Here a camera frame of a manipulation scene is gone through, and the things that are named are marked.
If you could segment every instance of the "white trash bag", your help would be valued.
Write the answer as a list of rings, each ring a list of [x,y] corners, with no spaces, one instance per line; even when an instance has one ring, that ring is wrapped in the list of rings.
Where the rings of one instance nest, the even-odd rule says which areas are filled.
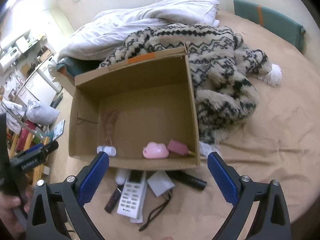
[[[58,110],[40,101],[31,99],[28,101],[26,116],[31,122],[49,126],[57,120],[59,113]]]

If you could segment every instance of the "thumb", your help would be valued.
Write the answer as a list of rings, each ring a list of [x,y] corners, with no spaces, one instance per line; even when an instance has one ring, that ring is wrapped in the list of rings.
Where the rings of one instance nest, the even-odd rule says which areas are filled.
[[[17,196],[9,196],[0,192],[0,207],[4,209],[10,209],[18,207],[21,204],[21,200]]]

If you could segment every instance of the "metal screw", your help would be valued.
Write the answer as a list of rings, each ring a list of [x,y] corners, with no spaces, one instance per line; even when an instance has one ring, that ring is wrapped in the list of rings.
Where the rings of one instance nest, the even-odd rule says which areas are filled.
[[[67,182],[74,182],[74,181],[75,181],[75,176],[67,177]]]
[[[276,180],[276,179],[274,179],[274,180],[272,181],[272,183],[273,183],[273,185],[275,185],[275,186],[279,186],[279,185],[280,185],[280,182],[279,182],[278,180]]]
[[[250,181],[250,177],[247,176],[247,175],[241,176],[241,179],[242,179],[244,182],[249,182],[249,181]]]
[[[42,186],[43,184],[44,184],[44,180],[43,180],[43,179],[38,180],[38,182],[37,182],[37,185],[38,185],[38,186]]]

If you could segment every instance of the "small white cylinder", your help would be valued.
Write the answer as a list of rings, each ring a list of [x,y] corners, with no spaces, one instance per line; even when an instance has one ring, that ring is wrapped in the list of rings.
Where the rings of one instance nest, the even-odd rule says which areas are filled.
[[[97,153],[99,152],[105,152],[109,156],[116,156],[117,154],[117,150],[113,146],[98,146]]]

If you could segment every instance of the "remote control screen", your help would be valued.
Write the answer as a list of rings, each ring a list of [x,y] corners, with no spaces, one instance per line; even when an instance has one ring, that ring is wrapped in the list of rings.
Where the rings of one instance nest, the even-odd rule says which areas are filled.
[[[128,182],[140,183],[143,171],[131,171]]]

